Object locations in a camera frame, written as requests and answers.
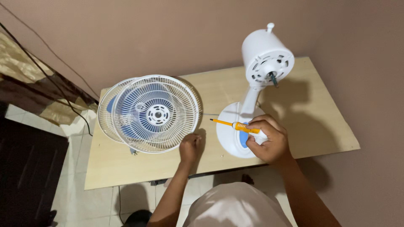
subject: person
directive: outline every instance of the person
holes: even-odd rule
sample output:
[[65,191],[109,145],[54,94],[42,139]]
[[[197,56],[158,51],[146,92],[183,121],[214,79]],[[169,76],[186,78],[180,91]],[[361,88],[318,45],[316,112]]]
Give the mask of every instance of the person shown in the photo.
[[[283,178],[293,217],[302,226],[340,226],[337,219],[310,186],[292,157],[286,130],[270,115],[253,118],[247,128],[261,129],[268,141],[258,145],[249,136],[246,144],[261,160],[275,167]],[[179,152],[181,161],[147,227],[176,226],[188,175],[196,162],[201,136],[184,137]],[[196,226],[292,226],[278,203],[249,184],[218,185],[190,207],[184,227]]]

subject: tiled floor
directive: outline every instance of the tiled floor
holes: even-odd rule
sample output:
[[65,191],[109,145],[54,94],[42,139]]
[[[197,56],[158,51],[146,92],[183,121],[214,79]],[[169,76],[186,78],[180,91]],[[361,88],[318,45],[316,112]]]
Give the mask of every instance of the tiled floor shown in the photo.
[[[93,132],[96,114],[93,111],[82,112]],[[109,187],[84,191],[87,163],[92,137],[80,117],[72,125],[57,127],[48,121],[10,105],[6,118],[37,127],[58,135],[69,137],[69,150],[62,167],[59,184],[53,201],[57,210],[55,222],[58,227],[120,227],[118,187]],[[177,226],[182,226],[190,205],[202,194],[220,183],[240,181],[243,173],[249,174],[255,187],[268,196],[275,196],[286,216],[297,226],[281,178],[269,167],[233,171],[223,174],[192,178],[185,189]],[[129,215],[139,209],[154,211],[165,192],[163,185],[150,186],[149,183],[123,185],[120,187],[121,218],[125,221]]]

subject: fan stand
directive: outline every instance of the fan stand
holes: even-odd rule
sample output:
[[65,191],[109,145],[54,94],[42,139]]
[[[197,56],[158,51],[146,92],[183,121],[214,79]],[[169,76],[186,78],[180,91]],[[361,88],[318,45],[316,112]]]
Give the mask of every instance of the fan stand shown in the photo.
[[[241,112],[240,102],[232,103],[224,108],[218,120],[227,122],[249,122],[253,117],[265,114],[264,111],[255,106],[253,114],[239,114]],[[240,131],[224,124],[216,124],[217,138],[222,147],[231,155],[239,158],[253,158],[254,153],[247,147],[244,148],[240,142]]]

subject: curtain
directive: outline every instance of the curtain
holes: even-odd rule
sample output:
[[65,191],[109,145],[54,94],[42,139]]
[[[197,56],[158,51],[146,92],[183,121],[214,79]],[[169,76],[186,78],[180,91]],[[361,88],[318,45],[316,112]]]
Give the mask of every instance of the curtain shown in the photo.
[[[43,68],[66,95],[76,112],[97,112],[98,102],[61,74],[42,63]],[[56,125],[70,125],[77,116],[59,89],[41,72],[20,47],[0,33],[0,101],[13,104]]]

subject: electric fan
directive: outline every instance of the electric fan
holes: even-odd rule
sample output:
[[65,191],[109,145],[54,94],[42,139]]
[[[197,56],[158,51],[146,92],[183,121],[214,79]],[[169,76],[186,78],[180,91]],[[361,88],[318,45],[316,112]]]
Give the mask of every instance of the electric fan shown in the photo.
[[112,106],[112,123],[121,141],[145,153],[179,146],[199,119],[198,102],[181,81],[149,75],[128,83]]
[[117,135],[112,124],[112,105],[114,104],[116,95],[118,95],[127,84],[135,79],[136,78],[130,78],[115,84],[106,92],[98,105],[98,125],[107,137],[119,143],[123,143],[123,141]]
[[[267,29],[254,31],[244,40],[242,55],[250,87],[240,102],[224,108],[218,120],[246,124],[253,117],[265,114],[255,105],[260,91],[268,85],[277,86],[278,81],[292,70],[295,58],[272,33],[273,27],[274,24],[269,23]],[[220,144],[231,155],[239,158],[255,157],[246,145],[247,133],[224,124],[216,124],[216,133]]]

